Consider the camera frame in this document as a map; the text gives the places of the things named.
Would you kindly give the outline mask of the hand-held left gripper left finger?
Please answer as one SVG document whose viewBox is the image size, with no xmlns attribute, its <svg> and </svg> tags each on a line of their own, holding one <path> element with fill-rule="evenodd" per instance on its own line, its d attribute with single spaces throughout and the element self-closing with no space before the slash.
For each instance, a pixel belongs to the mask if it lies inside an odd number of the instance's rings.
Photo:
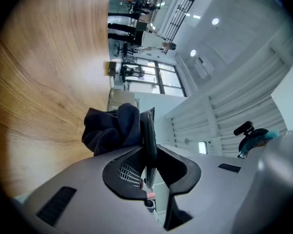
<svg viewBox="0 0 293 234">
<path fill-rule="evenodd" d="M 140 146 L 80 160 L 34 190 L 18 212 L 40 234 L 163 234 L 147 194 L 118 170 Z"/>
</svg>

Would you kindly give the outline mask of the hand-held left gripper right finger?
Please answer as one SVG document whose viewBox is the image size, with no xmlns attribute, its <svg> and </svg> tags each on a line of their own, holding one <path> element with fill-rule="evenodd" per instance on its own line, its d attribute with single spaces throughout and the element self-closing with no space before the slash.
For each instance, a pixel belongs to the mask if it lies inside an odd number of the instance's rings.
<svg viewBox="0 0 293 234">
<path fill-rule="evenodd" d="M 169 188 L 164 229 L 169 234 L 248 234 L 240 220 L 264 148 L 246 159 L 158 145 L 157 168 Z"/>
</svg>

